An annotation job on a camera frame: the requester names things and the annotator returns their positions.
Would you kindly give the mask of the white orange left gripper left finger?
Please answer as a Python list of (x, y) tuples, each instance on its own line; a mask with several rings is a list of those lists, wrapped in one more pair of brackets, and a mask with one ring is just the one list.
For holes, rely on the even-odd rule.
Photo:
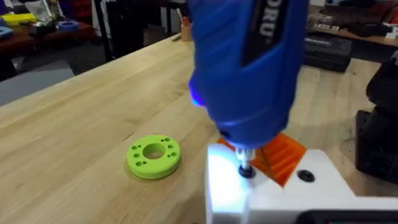
[(280, 196), (282, 187), (260, 170), (254, 177), (239, 173), (235, 153), (224, 144), (209, 144), (206, 154), (205, 205), (207, 223), (247, 223), (252, 196)]

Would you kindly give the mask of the white orange left gripper right finger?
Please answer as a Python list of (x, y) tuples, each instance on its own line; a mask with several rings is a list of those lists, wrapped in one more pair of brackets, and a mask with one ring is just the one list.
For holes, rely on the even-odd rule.
[(261, 147), (260, 158), (265, 173), (287, 194), (354, 196), (325, 152), (307, 149), (284, 134)]

